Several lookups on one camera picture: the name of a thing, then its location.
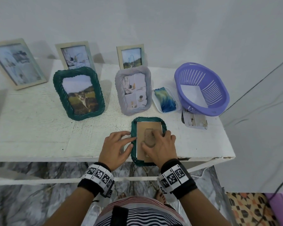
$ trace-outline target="foot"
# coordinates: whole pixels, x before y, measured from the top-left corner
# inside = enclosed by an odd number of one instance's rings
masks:
[[[166,198],[164,197],[163,193],[160,190],[156,191],[154,199],[158,200],[163,205],[166,204]]]
[[[122,193],[121,195],[118,196],[118,199],[122,199],[122,198],[125,198],[125,197],[127,197],[126,194]]]

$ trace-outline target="purple object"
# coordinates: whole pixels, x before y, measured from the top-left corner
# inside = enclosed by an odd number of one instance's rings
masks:
[[[273,194],[265,194],[267,198],[271,198]],[[279,224],[283,226],[283,194],[276,194],[275,197],[269,202],[275,217]]]
[[[198,63],[182,64],[174,74],[179,100],[191,113],[219,116],[230,102],[230,95],[219,76]],[[180,85],[199,86],[208,108],[191,102],[182,92]]]

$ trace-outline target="left hand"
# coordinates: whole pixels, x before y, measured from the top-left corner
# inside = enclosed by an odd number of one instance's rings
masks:
[[[133,140],[136,140],[136,137],[122,139],[123,136],[130,134],[131,133],[127,131],[113,132],[110,136],[106,137],[99,156],[99,162],[106,164],[111,171],[114,171],[123,164],[126,159],[128,159],[133,144],[129,144],[123,154],[120,152],[121,148]]]

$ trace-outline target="green wicker frame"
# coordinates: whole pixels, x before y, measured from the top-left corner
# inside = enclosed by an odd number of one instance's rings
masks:
[[[161,122],[162,126],[162,133],[166,132],[166,123],[159,117],[137,117],[135,118],[132,123],[131,123],[131,137],[136,137],[137,136],[137,122],[140,121],[148,121],[148,122]],[[152,162],[144,162],[143,160],[138,160],[136,157],[136,140],[132,141],[133,144],[133,149],[131,151],[131,158],[132,161],[139,167],[142,166],[156,166],[155,163]]]
[[[71,77],[75,77],[77,75],[90,76],[91,83],[92,83],[92,86],[93,86],[94,92],[95,92],[95,98],[97,99],[97,102],[99,104],[98,111],[86,113],[86,114],[83,114],[83,115],[74,114],[74,109],[73,109],[73,107],[71,106],[71,104],[68,100],[68,94],[64,90],[62,83],[63,83],[64,78],[71,78]],[[99,83],[99,80],[98,80],[98,77],[97,77],[97,73],[94,70],[92,70],[91,68],[80,67],[80,68],[72,69],[72,70],[59,70],[53,76],[53,85],[55,86],[55,90],[57,91],[58,95],[60,96],[60,100],[62,102],[62,105],[63,105],[64,109],[66,110],[66,113],[67,113],[69,118],[71,118],[75,121],[81,121],[81,120],[84,120],[86,118],[96,117],[98,115],[101,115],[104,112],[105,101],[104,101],[104,97],[103,97],[103,94],[102,94],[102,89],[101,89],[101,86],[100,86],[100,83]]]

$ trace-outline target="purple plastic basket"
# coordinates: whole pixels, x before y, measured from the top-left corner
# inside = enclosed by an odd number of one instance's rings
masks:
[[[219,116],[224,112],[230,96],[219,76],[198,63],[182,64],[174,74],[181,105],[191,113]],[[199,86],[208,108],[191,102],[182,92],[181,85]]]

